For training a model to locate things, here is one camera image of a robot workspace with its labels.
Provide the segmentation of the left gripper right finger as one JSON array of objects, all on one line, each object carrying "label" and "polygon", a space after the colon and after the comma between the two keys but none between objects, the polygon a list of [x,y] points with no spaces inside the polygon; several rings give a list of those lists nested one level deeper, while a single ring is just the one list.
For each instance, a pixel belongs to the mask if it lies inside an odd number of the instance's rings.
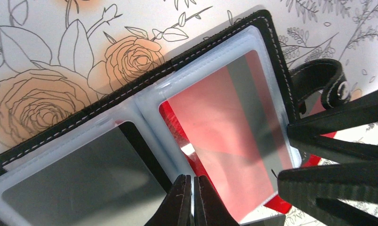
[{"label": "left gripper right finger", "polygon": [[238,225],[205,175],[194,178],[194,222],[196,226]]}]

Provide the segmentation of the black card holder wallet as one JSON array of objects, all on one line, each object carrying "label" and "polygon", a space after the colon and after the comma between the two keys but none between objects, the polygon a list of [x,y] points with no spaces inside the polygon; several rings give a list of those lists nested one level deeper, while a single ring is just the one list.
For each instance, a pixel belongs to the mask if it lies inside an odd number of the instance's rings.
[{"label": "black card holder wallet", "polygon": [[[349,85],[340,62],[321,58],[289,70],[284,44],[271,14],[258,10],[228,28],[165,60],[159,38],[178,25],[109,37],[95,63],[79,20],[62,35],[58,60],[34,33],[0,27],[6,40],[26,44],[30,54],[16,75],[0,80],[0,226],[145,226],[179,175],[191,176],[194,222],[195,174],[163,120],[159,107],[169,98],[256,51],[292,163],[304,153],[290,144],[287,126],[306,113],[304,103],[321,93],[324,109],[347,103]],[[284,214],[260,215],[254,226]]]}]

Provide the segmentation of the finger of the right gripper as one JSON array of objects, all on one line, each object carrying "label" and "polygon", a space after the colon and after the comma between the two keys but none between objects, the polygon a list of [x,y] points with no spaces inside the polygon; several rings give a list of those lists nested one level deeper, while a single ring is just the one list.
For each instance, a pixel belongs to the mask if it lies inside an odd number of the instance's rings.
[{"label": "finger of the right gripper", "polygon": [[343,202],[378,204],[378,161],[283,170],[279,196],[327,226],[378,226],[378,217]]},{"label": "finger of the right gripper", "polygon": [[305,117],[287,127],[290,144],[300,151],[352,163],[378,160],[378,145],[347,142],[325,134],[378,122],[378,90],[347,104]]}]

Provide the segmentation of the red striped card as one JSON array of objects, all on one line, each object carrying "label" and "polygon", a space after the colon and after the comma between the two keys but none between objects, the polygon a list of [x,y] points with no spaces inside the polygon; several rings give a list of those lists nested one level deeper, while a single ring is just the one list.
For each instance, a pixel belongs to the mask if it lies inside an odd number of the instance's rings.
[{"label": "red striped card", "polygon": [[[308,99],[304,105],[307,107],[307,112],[303,115],[303,117],[307,117],[309,115],[313,115],[322,111],[325,111],[325,109],[322,106],[321,103],[321,97],[317,96],[316,100],[311,101]],[[307,154],[304,153],[305,157],[302,160],[301,167],[311,167],[318,165],[319,161],[321,160],[321,157],[313,155],[313,154]],[[275,210],[281,214],[287,214],[290,209],[292,208],[292,205],[286,201],[284,201],[279,195],[276,195],[274,198],[272,198],[269,202],[267,202],[265,207]]]}]

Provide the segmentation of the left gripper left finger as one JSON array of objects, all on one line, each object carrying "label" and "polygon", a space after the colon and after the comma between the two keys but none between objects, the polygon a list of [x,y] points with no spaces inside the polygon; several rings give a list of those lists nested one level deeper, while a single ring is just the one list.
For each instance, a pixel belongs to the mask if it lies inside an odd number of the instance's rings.
[{"label": "left gripper left finger", "polygon": [[191,193],[191,176],[179,175],[145,226],[189,226],[192,215]]}]

